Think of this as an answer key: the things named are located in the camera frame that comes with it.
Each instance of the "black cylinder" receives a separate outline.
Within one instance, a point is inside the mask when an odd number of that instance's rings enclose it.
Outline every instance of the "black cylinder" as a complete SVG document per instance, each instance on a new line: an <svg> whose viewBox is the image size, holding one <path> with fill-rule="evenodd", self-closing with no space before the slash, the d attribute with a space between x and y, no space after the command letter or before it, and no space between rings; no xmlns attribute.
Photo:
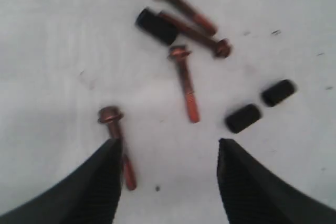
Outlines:
<svg viewBox="0 0 336 224"><path fill-rule="evenodd" d="M158 17L149 8L144 9L139 14L135 24L168 46L175 41L179 34L178 29L173 24Z"/></svg>
<svg viewBox="0 0 336 224"><path fill-rule="evenodd" d="M261 118L261 112L254 104L235 111L225 119L226 126L233 133L239 133Z"/></svg>
<svg viewBox="0 0 336 224"><path fill-rule="evenodd" d="M267 106L274 107L294 94L295 91L294 83L290 80L282 80L261 93L261 98Z"/></svg>

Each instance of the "white surface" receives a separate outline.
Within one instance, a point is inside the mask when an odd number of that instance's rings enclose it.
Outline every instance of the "white surface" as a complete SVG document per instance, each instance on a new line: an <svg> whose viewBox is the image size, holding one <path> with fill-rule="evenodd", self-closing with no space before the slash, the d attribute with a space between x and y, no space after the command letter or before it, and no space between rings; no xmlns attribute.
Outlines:
<svg viewBox="0 0 336 224"><path fill-rule="evenodd" d="M336 207L334 0L189 0L234 45L225 60L193 51L201 122L188 122L168 50L134 26L155 0L0 0L0 213L71 173L108 138L97 112L116 104L139 186L115 223L225 223L218 142L233 137L275 174ZM278 36L271 35L281 30ZM264 107L282 78L299 92ZM264 117L238 135L223 117L246 103Z"/></svg>

